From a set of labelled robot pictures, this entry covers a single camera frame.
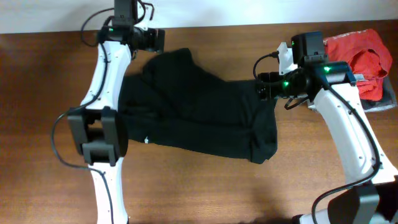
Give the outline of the black polo shirt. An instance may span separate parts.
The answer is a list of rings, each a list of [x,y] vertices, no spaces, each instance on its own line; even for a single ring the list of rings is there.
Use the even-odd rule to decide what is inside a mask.
[[[262,164],[277,152],[275,101],[255,86],[216,77],[183,48],[126,75],[118,110],[131,140]]]

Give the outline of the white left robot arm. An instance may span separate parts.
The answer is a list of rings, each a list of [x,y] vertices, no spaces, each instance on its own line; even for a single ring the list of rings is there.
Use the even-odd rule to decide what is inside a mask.
[[[121,177],[128,139],[119,95],[137,51],[163,52],[165,32],[148,26],[155,13],[150,2],[115,1],[111,10],[93,44],[98,58],[90,87],[67,120],[83,168],[93,178],[97,223],[128,223]]]

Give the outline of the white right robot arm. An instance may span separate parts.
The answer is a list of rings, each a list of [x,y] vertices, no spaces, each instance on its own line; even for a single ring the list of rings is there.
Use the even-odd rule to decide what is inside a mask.
[[[285,98],[290,110],[310,101],[335,142],[345,184],[322,194],[294,223],[396,223],[397,168],[382,150],[363,110],[352,52],[332,52],[321,32],[295,35],[271,53],[277,72],[255,73],[262,100]]]

